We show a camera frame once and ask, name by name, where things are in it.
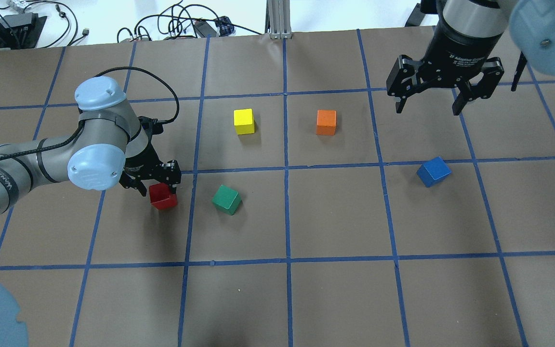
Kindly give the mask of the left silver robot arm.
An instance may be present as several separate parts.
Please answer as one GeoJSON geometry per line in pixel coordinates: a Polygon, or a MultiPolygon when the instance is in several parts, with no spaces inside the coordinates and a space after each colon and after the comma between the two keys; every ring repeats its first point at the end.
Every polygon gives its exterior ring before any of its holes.
{"type": "Polygon", "coordinates": [[[73,134],[0,145],[0,215],[36,187],[66,181],[96,191],[120,184],[145,196],[144,182],[155,180],[176,193],[179,164],[161,161],[152,145],[172,120],[137,116],[118,82],[104,74],[79,85],[75,101],[73,134]]]}

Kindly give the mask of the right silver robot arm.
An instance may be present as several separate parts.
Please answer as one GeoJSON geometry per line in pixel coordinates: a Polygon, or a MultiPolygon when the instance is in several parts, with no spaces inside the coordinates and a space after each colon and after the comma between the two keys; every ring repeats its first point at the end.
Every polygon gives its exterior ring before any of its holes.
{"type": "Polygon", "coordinates": [[[420,11],[438,15],[430,44],[419,61],[399,55],[387,78],[387,94],[403,111],[425,90],[458,89],[458,115],[477,99],[489,99],[505,70],[491,53],[505,31],[520,51],[511,88],[527,64],[555,76],[555,0],[422,0],[420,11]]]}

